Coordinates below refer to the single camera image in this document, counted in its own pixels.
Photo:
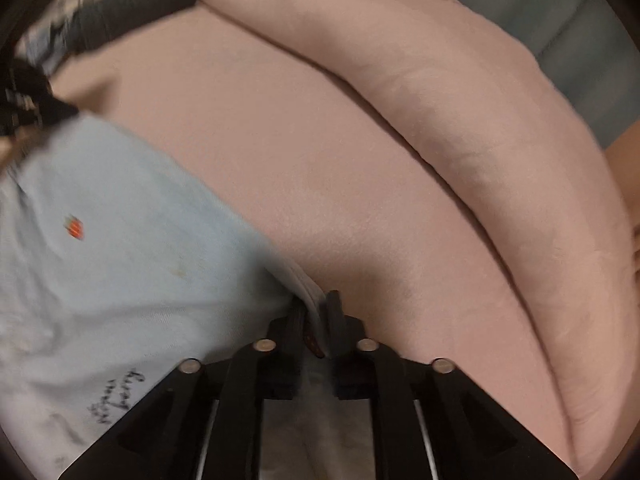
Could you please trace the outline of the dark grey garment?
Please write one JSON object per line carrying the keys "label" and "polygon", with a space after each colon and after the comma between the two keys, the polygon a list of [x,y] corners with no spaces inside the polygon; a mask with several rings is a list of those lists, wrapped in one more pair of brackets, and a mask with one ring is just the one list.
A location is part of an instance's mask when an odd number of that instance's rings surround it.
{"label": "dark grey garment", "polygon": [[66,35],[69,54],[99,50],[147,24],[192,8],[196,0],[96,0],[81,6]]}

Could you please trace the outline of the light blue denim pants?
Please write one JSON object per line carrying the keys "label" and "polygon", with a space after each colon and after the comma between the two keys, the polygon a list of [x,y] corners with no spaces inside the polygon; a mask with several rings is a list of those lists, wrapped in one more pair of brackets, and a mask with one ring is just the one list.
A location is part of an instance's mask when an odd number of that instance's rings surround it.
{"label": "light blue denim pants", "polygon": [[176,365],[265,335],[320,287],[200,180],[82,114],[1,177],[1,427],[54,479]]}

